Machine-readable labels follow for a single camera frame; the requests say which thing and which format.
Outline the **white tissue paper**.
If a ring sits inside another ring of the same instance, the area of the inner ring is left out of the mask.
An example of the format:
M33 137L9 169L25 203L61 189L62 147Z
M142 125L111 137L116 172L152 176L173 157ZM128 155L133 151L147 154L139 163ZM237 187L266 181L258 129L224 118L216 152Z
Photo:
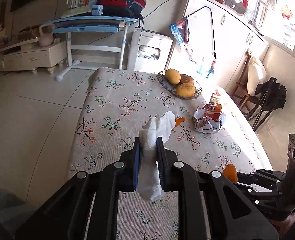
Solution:
M168 111L161 117L152 117L139 131L143 159L138 175L137 192L144 201L156 201L164 194L160 185L157 164L157 139L167 142L176 125L175 115Z

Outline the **orange peel curved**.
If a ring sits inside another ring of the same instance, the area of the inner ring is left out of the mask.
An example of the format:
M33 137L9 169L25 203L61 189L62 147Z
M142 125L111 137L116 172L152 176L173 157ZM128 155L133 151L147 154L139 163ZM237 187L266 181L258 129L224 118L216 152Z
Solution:
M175 129L176 127L178 127L181 123L183 123L186 120L186 118L182 117L182 118L175 118L175 126L173 129Z

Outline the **orange peel short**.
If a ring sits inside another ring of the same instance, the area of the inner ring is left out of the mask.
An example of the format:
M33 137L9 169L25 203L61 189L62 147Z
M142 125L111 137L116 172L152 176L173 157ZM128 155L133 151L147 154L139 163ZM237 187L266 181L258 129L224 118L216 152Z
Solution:
M222 174L232 183L237 183L238 182L238 177L237 177L237 170L236 167L233 164L228 164Z

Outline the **red orange snack bag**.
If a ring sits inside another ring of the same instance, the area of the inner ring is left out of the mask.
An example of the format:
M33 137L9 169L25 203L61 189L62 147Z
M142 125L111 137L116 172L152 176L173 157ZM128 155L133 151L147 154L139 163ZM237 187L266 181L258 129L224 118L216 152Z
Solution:
M216 89L209 103L195 110L192 118L197 132L214 134L222 129L225 117L222 112L221 94Z

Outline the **yellow mango front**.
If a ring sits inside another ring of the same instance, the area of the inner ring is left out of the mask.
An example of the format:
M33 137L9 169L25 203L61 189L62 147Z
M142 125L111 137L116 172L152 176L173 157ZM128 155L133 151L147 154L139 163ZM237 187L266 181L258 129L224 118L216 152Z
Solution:
M191 83L182 83L176 88L176 94L184 98L191 98L195 94L195 86Z

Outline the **yellow mango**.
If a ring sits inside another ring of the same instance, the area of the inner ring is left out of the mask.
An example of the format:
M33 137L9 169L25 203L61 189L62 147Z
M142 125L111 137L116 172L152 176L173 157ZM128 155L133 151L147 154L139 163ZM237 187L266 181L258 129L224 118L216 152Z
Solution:
M176 94L184 98L191 98L195 94L195 86L191 83L182 83L176 88Z
M165 71L164 75L172 85L177 85L180 83L181 75L177 70L169 68Z

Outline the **yellow mango left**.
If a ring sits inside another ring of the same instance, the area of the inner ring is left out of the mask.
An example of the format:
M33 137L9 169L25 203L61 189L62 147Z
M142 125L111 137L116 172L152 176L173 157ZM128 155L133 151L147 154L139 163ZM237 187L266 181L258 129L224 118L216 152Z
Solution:
M181 75L177 70L169 68L165 71L164 75L172 85L177 85L180 83Z

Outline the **brown mango right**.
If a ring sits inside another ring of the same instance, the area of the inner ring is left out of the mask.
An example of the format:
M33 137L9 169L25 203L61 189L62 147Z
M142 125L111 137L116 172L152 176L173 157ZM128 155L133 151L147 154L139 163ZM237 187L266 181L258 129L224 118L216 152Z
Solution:
M180 75L180 84L183 84L183 83L189 83L189 84L194 85L194 79L189 75L181 74Z

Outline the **wooden chair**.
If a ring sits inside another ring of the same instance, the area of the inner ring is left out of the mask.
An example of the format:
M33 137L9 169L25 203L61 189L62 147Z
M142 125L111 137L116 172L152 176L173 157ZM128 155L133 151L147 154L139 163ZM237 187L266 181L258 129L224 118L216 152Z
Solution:
M252 53L246 51L246 61L244 63L241 75L235 82L235 87L230 94L230 97L237 104L241 113L245 116L254 108L259 98L257 96L250 96L247 92L247 79L248 79L248 62Z

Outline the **white air purifier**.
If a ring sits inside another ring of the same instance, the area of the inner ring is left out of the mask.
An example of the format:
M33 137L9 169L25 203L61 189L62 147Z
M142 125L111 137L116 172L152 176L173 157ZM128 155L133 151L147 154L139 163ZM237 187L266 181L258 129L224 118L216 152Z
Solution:
M157 74L165 69L173 40L149 30L132 33L127 69Z

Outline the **white cushion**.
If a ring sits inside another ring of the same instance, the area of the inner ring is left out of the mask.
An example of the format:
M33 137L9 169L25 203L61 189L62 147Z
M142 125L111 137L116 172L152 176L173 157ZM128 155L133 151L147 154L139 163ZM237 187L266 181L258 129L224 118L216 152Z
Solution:
M256 87L265 83L266 70L262 62L252 55L248 62L248 79L247 79L247 92L250 96L255 95Z

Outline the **blue study desk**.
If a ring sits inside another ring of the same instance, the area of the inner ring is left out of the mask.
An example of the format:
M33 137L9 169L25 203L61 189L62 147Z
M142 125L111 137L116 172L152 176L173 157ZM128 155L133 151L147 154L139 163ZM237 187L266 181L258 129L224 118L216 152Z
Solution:
M55 76L56 81L62 81L63 77L72 69L96 70L98 66L92 66L85 55L75 52L93 51L96 53L118 54L114 64L118 69L124 68L124 55L126 38L129 27L139 22L137 18L117 16L73 16L60 18L46 22L45 25L53 27L57 35L66 35L66 60L67 67ZM103 41L119 32L122 32L122 39L116 45L102 44Z

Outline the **colourful kite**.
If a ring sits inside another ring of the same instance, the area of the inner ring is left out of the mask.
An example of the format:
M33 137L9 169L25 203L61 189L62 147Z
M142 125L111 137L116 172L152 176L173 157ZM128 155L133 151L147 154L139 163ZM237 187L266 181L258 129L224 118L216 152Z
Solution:
M184 17L170 26L180 51L197 74L208 79L214 74L217 60L212 18Z

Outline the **white balcony cabinet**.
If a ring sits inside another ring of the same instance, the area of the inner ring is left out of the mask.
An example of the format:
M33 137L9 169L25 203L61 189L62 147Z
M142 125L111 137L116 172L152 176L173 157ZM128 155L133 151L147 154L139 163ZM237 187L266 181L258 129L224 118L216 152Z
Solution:
M263 60L267 41L253 28L215 0L179 0L174 20L188 18L192 54L175 42L168 67L183 74L208 79L230 93L242 72L246 51Z

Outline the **white tv cabinet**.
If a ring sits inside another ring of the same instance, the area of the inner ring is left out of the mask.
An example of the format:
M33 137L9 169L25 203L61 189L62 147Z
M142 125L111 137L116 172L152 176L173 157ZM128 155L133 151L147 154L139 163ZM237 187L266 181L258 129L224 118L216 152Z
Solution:
M18 42L0 49L0 72L32 71L40 68L54 74L55 67L62 67L66 58L65 41L41 47L38 38Z

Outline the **pink kettlebell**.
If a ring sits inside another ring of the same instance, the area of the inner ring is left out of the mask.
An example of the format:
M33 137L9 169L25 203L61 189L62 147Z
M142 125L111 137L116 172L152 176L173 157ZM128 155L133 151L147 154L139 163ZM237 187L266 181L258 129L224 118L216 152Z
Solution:
M47 27L49 27L49 31L43 32L43 29ZM39 26L40 37L38 42L41 47L47 47L51 45L52 42L54 41L53 32L52 32L53 27L54 25L52 23L42 24Z

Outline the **navy striped backpack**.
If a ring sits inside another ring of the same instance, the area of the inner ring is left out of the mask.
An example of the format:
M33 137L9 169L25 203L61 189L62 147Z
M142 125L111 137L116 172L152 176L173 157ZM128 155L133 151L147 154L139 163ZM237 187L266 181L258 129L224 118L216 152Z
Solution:
M142 19L142 10L147 0L97 0L97 5L102 5L105 16Z

